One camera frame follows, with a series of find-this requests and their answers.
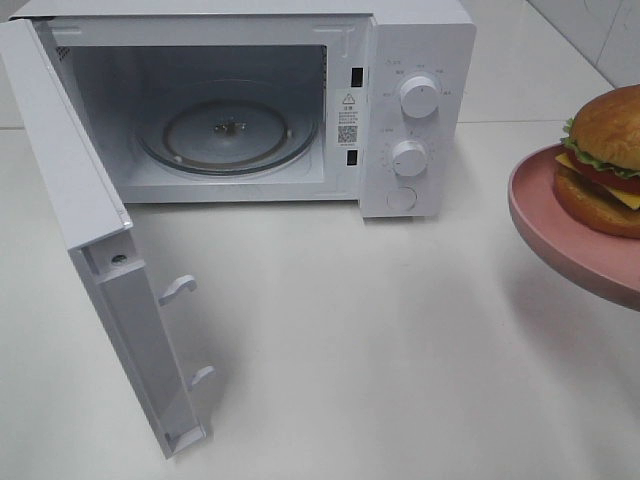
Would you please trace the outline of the round white door button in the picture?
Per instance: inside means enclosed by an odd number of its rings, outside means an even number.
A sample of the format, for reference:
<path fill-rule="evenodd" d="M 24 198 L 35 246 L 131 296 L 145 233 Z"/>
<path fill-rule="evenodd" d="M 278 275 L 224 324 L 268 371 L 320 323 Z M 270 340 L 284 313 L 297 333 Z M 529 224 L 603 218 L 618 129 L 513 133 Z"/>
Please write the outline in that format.
<path fill-rule="evenodd" d="M 410 187 L 399 187 L 387 194 L 387 206 L 394 211 L 410 211 L 417 202 L 417 194 Z"/>

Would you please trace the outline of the white timer knob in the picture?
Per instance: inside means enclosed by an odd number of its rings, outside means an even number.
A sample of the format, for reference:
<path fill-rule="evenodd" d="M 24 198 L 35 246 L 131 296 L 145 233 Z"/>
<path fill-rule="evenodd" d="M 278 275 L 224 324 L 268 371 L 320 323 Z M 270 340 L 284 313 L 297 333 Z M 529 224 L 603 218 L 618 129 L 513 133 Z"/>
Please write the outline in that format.
<path fill-rule="evenodd" d="M 391 158 L 394 172 L 401 177 L 418 176 L 427 168 L 427 152 L 416 141 L 405 140 L 396 144 L 391 150 Z"/>

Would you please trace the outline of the burger with lettuce and cheese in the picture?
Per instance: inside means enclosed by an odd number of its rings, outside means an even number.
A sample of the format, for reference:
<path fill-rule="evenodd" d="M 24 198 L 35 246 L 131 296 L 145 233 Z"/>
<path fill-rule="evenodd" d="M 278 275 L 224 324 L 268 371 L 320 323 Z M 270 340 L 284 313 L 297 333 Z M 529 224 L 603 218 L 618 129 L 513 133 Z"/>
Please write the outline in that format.
<path fill-rule="evenodd" d="M 639 86 L 586 103 L 565 126 L 554 193 L 564 210 L 608 235 L 639 237 Z"/>

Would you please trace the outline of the pink round plate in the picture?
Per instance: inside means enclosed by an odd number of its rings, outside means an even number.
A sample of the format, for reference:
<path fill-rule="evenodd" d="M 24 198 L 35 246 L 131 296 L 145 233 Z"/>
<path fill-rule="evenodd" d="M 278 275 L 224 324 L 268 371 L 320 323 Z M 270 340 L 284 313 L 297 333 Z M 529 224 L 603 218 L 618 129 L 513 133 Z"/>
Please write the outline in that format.
<path fill-rule="evenodd" d="M 555 144 L 524 158 L 512 171 L 508 205 L 512 222 L 530 249 L 579 287 L 618 305 L 639 309 L 639 241 L 588 228 L 558 203 L 554 190 Z"/>

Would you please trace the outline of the glass microwave turntable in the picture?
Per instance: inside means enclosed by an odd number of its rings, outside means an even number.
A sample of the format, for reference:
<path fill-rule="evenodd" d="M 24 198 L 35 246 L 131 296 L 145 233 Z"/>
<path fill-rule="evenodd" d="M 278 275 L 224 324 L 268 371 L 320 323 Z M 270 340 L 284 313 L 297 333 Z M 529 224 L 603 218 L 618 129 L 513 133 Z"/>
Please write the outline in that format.
<path fill-rule="evenodd" d="M 269 170 L 307 150 L 323 92 L 229 79 L 191 84 L 147 103 L 136 136 L 162 164 L 205 176 Z"/>

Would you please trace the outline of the white microwave oven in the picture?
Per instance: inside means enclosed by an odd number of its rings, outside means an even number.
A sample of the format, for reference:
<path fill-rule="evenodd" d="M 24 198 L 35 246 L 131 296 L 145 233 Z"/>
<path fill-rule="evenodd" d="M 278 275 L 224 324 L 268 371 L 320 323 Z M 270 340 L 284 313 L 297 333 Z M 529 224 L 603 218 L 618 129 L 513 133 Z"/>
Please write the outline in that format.
<path fill-rule="evenodd" d="M 355 201 L 365 217 L 432 216 L 458 120 L 476 28 L 456 1 L 31 1 L 10 20 L 43 21 L 69 68 L 94 146 L 129 204 Z M 406 116 L 400 85 L 440 89 L 426 118 Z M 172 169 L 137 140 L 149 101 L 187 85 L 251 80 L 323 92 L 305 152 L 239 176 Z M 391 150 L 419 142 L 427 168 L 398 176 Z M 410 187 L 410 211 L 387 194 Z"/>

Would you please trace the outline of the upper white power knob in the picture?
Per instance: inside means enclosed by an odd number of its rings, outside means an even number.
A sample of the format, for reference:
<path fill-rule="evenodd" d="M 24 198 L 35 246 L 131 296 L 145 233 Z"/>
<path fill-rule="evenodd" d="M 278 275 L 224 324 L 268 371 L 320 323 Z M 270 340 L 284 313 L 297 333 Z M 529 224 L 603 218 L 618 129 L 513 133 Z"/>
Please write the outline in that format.
<path fill-rule="evenodd" d="M 426 118 L 439 106 L 439 85 L 426 73 L 406 79 L 400 85 L 399 95 L 402 112 L 413 119 Z"/>

